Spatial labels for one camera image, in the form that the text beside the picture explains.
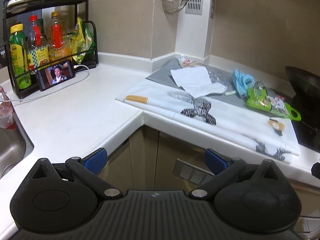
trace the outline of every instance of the smartphone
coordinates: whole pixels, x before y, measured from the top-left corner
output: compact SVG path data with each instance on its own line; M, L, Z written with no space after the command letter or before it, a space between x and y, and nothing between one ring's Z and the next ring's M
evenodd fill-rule
M37 71L37 82L40 91L58 85L76 75L70 60L58 62L48 68Z

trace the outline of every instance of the charging cable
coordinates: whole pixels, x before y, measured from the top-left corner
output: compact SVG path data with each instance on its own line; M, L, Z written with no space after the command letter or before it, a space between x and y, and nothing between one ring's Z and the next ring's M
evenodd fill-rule
M61 88L61 89L59 89L59 90L57 90L57 91L54 91L54 92L51 92L51 93L49 93L49 94L45 94L45 95L39 96L39 97L37 97L37 98L31 98L31 99L12 99L12 100L1 100L1 99L0 99L0 102L3 103L3 102L19 101L19 102L27 103L27 102L31 102L31 101L34 101L34 100L37 100L37 99L40 99L40 98L44 98L44 97L49 96L49 95L52 95L52 94L54 94L54 93L56 93L56 92L58 92L58 91L61 91L61 90L65 89L65 88L67 88L67 87L70 87L70 86L72 86L72 85L78 84L78 83L80 83L81 81L85 80L85 79L89 76L89 74L90 74L89 68L88 68L86 65L75 65L75 66L74 66L74 69L76 70L78 67L85 67L85 68L87 69L87 75L86 75L83 79L80 79L79 81L77 81L77 82L75 82L75 83L69 84L69 85L67 85L66 87L63 87L63 88Z

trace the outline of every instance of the wok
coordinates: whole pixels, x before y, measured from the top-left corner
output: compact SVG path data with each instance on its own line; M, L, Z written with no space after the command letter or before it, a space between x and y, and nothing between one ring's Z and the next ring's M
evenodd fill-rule
M306 70L286 66L289 82L299 97L320 103L320 77Z

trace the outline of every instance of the snack package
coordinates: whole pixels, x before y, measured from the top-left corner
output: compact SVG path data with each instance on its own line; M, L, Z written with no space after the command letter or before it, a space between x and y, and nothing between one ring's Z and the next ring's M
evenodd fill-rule
M185 59L183 55L181 55L181 58L178 58L178 61L179 61L180 67L182 68L201 66L201 64L196 62L195 60Z
M80 53L89 49L93 49L95 47L93 38L83 22L83 20L78 17L77 24L72 34L71 40L71 54ZM75 55L72 58L78 64L81 64L84 57L88 57L93 54L93 51L84 52L79 55Z
M257 82L254 88L248 88L247 105L256 109L271 112L280 117L290 118L295 121L300 121L300 113L293 109L285 98L276 95L271 89L264 89Z

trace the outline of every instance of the kitchen counter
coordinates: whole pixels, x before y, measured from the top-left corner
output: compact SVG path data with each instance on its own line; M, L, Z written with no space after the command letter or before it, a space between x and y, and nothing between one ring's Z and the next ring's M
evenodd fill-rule
M141 110L116 101L117 95L150 75L151 71L145 70L137 59L131 69L100 64L91 69L88 78L80 83L31 102L13 103L35 147L30 155L0 179L0 240L9 238L17 230L10 214L10 200L39 158L46 157L52 163L61 163L73 156L85 157L98 147L105 147L108 153L112 153L142 125L202 148L215 148L221 154L240 157L250 163L261 163L266 158L265 155L157 114L155 109ZM80 72L74 79L46 91L59 90L85 76L86 71ZM5 90L9 91L10 87L7 81ZM38 91L28 98L39 97L40 93ZM8 95L11 99L15 97L12 89ZM291 165L276 161L277 164L287 177L320 187L320 180L310 173L311 166L319 161L320 154L303 146L300 146L300 150L301 156L294 158Z

